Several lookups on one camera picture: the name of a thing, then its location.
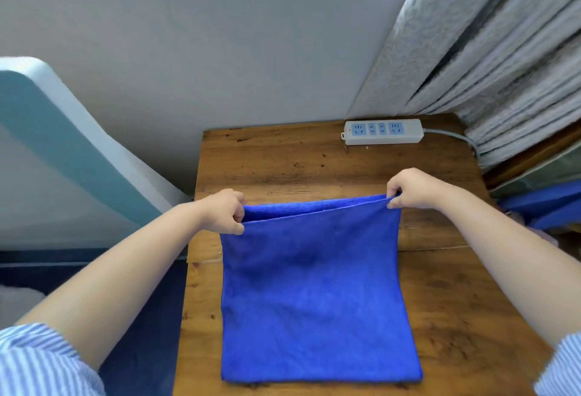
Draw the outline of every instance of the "blue and white striped shirt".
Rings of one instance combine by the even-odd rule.
[[[534,391],[581,395],[581,333],[561,341]],[[27,324],[0,332],[0,396],[105,396],[105,389],[59,333]]]

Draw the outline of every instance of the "power cord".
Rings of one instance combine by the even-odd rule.
[[[451,131],[446,131],[446,130],[432,130],[432,128],[424,128],[424,132],[425,133],[444,134],[446,136],[452,136],[452,137],[456,137],[456,139],[463,140],[464,142],[469,143],[470,146],[472,147],[472,149],[474,150],[474,154],[476,154],[476,160],[480,160],[480,153],[478,152],[478,147],[476,146],[476,143],[474,143],[474,141],[472,139],[470,139],[469,137],[466,137],[466,136],[463,136],[463,135],[457,134],[457,133],[452,133]]]

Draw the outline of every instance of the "person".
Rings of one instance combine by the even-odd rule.
[[[540,396],[581,394],[581,263],[475,195],[417,169],[388,208],[434,208],[459,229],[525,320],[556,348]],[[172,208],[112,247],[0,332],[0,395],[101,396],[99,366],[200,230],[242,234],[243,194]]]

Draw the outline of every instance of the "folded towel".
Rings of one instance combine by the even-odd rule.
[[[247,206],[221,235],[222,379],[419,381],[385,195]]]

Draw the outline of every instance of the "patterned curtain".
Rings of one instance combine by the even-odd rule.
[[[349,117],[455,112],[484,168],[581,117],[581,0],[406,0]]]

